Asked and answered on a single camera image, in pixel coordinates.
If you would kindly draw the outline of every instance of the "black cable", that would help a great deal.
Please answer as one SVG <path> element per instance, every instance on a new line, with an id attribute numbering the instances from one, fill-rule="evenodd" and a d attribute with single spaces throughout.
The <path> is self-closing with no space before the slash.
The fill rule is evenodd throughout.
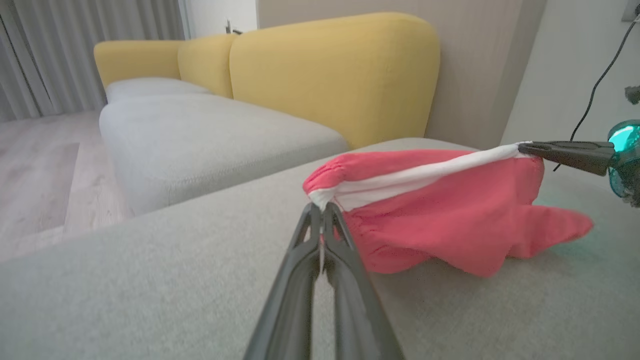
<path id="1" fill-rule="evenodd" d="M 622 43 L 620 43 L 620 47 L 618 48 L 618 52 L 616 53 L 616 56 L 613 57 L 613 60 L 611 61 L 611 63 L 607 67 L 607 70 L 605 70 L 602 73 L 602 76 L 600 76 L 600 79 L 598 79 L 598 81 L 596 82 L 596 85 L 593 86 L 593 90 L 591 91 L 591 98 L 589 99 L 589 104 L 587 105 L 587 110 L 584 112 L 584 115 L 582 116 L 582 119 L 580 119 L 578 124 L 575 126 L 575 129 L 573 129 L 573 132 L 571 133 L 571 139 L 569 139 L 569 141 L 573 141 L 573 138 L 575 137 L 576 131 L 578 131 L 578 128 L 580 128 L 580 125 L 582 125 L 582 122 L 584 121 L 584 119 L 587 118 L 587 115 L 589 115 L 589 111 L 591 110 L 591 105 L 593 105 L 593 98 L 596 95 L 596 89 L 598 88 L 598 85 L 604 79 L 604 77 L 607 75 L 607 73 L 609 73 L 609 70 L 611 70 L 611 67 L 613 67 L 613 64 L 616 63 L 616 60 L 618 60 L 618 57 L 620 56 L 620 53 L 622 52 L 622 48 L 625 46 L 625 42 L 627 42 L 627 38 L 629 37 L 629 34 L 631 34 L 631 30 L 634 28 L 635 25 L 636 25 L 636 21 L 634 20 L 633 22 L 631 22 L 631 26 L 629 26 L 629 30 L 627 30 L 627 33 L 625 34 L 625 37 L 622 39 Z M 560 164 L 558 164 L 554 168 L 554 171 L 556 171 L 559 167 L 560 167 Z"/>

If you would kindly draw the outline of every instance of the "yellow cushion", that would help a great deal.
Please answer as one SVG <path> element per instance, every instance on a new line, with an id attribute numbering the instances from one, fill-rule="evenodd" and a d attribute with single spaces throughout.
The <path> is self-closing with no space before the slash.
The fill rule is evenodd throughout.
<path id="1" fill-rule="evenodd" d="M 183 41 L 105 41 L 93 48 L 102 85 L 114 81 L 158 77 L 180 79 L 178 46 Z"/>
<path id="2" fill-rule="evenodd" d="M 434 29 L 400 13 L 252 31 L 230 54 L 235 99 L 326 125 L 352 148 L 423 137 L 439 66 Z"/>
<path id="3" fill-rule="evenodd" d="M 229 51 L 236 34 L 217 35 L 184 42 L 178 50 L 180 77 L 212 93 L 233 98 Z"/>

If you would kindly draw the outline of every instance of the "white wall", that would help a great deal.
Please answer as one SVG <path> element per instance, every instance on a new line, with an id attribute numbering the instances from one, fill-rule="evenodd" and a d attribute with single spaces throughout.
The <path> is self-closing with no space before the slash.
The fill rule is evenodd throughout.
<path id="1" fill-rule="evenodd" d="M 227 19 L 231 28 L 245 32 L 258 28 L 257 0 L 189 0 L 196 37 L 224 34 Z"/>
<path id="2" fill-rule="evenodd" d="M 548 0 L 502 143 L 568 140 L 582 117 L 595 81 L 613 59 L 630 23 L 621 22 L 627 0 Z M 640 105 L 625 98 L 640 85 L 640 24 L 596 92 L 575 140 L 606 141 L 609 129 L 640 119 Z M 547 163 L 547 176 L 555 166 Z M 601 178 L 562 167 L 558 172 L 599 186 Z"/>

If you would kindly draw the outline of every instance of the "gray fabric surface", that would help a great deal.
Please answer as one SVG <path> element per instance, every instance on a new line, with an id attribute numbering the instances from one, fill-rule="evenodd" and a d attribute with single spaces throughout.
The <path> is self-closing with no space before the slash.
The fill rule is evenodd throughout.
<path id="1" fill-rule="evenodd" d="M 135 78 L 120 80 L 109 84 L 105 90 L 107 101 L 137 99 L 139 97 L 179 94 L 211 94 L 208 89 L 178 79 Z"/>
<path id="2" fill-rule="evenodd" d="M 366 150 L 452 147 L 405 139 Z M 240 359 L 324 160 L 0 265 L 0 359 Z M 596 227 L 490 279 L 428 261 L 372 281 L 408 359 L 638 359 L 638 211 L 560 174 L 539 202 Z M 314 359 L 333 359 L 316 286 Z"/>
<path id="3" fill-rule="evenodd" d="M 348 150 L 328 127 L 207 94 L 109 104 L 100 132 L 137 215 Z"/>

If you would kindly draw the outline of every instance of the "gray curtain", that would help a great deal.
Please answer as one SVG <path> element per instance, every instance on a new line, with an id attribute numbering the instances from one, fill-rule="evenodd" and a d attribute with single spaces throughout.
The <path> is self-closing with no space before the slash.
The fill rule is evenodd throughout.
<path id="1" fill-rule="evenodd" d="M 0 122 L 99 110 L 103 40 L 183 39 L 178 0 L 0 0 Z"/>
<path id="2" fill-rule="evenodd" d="M 178 7 L 180 8 L 180 19 L 182 20 L 182 32 L 184 33 L 185 40 L 191 40 L 195 38 L 195 29 L 191 23 L 191 1 L 190 0 L 178 0 Z"/>

